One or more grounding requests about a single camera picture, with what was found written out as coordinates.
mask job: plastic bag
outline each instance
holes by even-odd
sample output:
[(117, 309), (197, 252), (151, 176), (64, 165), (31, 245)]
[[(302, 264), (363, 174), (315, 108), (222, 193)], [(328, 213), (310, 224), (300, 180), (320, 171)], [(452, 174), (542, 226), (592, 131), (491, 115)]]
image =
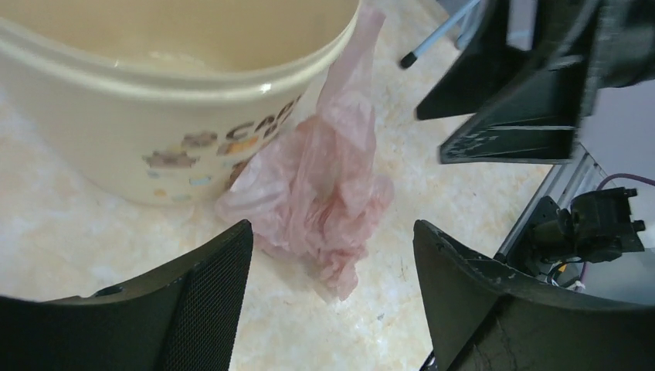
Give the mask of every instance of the plastic bag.
[(357, 286), (355, 263), (394, 198), (392, 181), (373, 173), (372, 63), (384, 21), (362, 8), (316, 114), (257, 153), (216, 203), (223, 219), (250, 220), (268, 254), (315, 260), (341, 300)]

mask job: crumpled plastic bag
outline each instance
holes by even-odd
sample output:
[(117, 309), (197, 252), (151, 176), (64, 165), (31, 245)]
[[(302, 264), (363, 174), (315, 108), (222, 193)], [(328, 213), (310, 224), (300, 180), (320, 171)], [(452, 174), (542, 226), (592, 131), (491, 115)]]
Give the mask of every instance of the crumpled plastic bag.
[(258, 152), (216, 203), (224, 220), (250, 220), (268, 254), (315, 260), (341, 300), (357, 286), (355, 263), (394, 198), (391, 179), (373, 173), (372, 64), (384, 21), (362, 8), (316, 114)]

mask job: bucket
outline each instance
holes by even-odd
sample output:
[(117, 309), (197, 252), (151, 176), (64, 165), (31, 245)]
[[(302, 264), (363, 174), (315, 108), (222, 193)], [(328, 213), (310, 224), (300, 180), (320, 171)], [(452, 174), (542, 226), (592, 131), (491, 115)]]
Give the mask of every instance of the bucket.
[(336, 60), (359, 0), (0, 2), (0, 84), (74, 168), (136, 203), (228, 189)]

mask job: black mechanical device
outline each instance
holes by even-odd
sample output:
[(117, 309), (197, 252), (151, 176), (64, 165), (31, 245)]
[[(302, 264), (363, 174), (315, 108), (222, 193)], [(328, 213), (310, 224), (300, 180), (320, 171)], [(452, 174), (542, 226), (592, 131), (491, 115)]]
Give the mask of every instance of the black mechanical device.
[[(537, 0), (529, 50), (507, 44), (510, 11), (510, 0), (486, 1), (469, 46), (416, 109), (419, 120), (474, 114), (440, 146), (442, 163), (566, 163), (600, 89), (655, 80), (655, 0)], [(544, 267), (644, 251), (634, 196), (596, 190), (566, 207), (540, 198), (494, 259), (417, 222), (416, 268), (434, 346), (421, 369), (655, 369), (646, 351), (655, 346), (655, 307), (535, 279)]]

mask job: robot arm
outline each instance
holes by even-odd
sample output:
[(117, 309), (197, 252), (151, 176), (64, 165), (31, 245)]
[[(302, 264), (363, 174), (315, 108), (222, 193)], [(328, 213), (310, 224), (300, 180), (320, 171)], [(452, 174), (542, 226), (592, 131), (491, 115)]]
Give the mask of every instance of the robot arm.
[(655, 0), (538, 0), (532, 49), (507, 44), (510, 0), (487, 0), (476, 35), (416, 109), (476, 114), (442, 163), (568, 160), (604, 87), (655, 80)]

